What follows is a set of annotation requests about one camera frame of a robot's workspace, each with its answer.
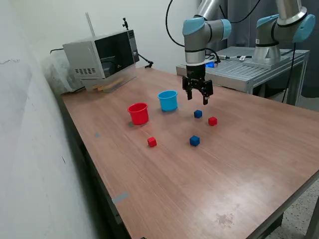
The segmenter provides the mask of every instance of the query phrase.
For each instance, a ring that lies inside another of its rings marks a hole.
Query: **white wall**
[[[126,17],[136,34],[139,53],[154,61],[154,68],[176,73],[184,63],[183,48],[175,45],[165,29],[169,0],[11,0],[39,61],[62,44],[91,36],[85,12],[96,35],[123,30]],[[184,42],[183,21],[196,14],[199,0],[174,0],[168,16],[175,40]],[[139,66],[145,65],[141,60]]]
[[[15,19],[1,0],[0,238],[96,239],[59,107]]]

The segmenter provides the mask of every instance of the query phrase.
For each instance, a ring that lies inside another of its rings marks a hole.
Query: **metal workbench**
[[[252,56],[254,48],[250,47],[229,47],[218,51],[218,55],[227,56]],[[289,52],[289,49],[281,49],[282,54]],[[294,69],[291,76],[287,104],[296,105],[299,101],[310,51],[296,50]],[[293,53],[287,55],[289,62],[274,69],[245,66],[242,61],[223,60],[217,68],[206,68],[206,79],[212,80],[214,85],[220,85],[235,89],[237,91],[253,94],[255,87],[275,78],[276,76],[289,71],[291,68]],[[179,76],[186,76],[186,66],[176,67]]]

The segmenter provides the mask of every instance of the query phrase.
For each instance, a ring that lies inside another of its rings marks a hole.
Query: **tape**
[[[119,203],[120,201],[122,201],[123,199],[126,199],[128,196],[129,196],[129,194],[128,194],[127,192],[125,192],[125,193],[119,195],[118,197],[112,199],[112,202],[113,202],[114,204],[117,204],[117,203]]]

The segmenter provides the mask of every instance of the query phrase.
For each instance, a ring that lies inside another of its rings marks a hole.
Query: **red cube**
[[[215,118],[215,117],[209,118],[209,119],[208,119],[208,124],[209,124],[210,126],[215,126],[215,125],[217,125],[217,118]]]
[[[149,147],[154,147],[157,145],[156,139],[154,137],[148,138]]]

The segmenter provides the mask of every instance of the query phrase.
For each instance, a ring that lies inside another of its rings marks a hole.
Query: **floor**
[[[272,99],[281,101],[282,97],[283,94],[279,94]],[[299,107],[319,112],[319,98],[302,97]],[[286,210],[282,226],[273,231],[267,239],[302,239],[307,232],[318,195],[319,180]]]

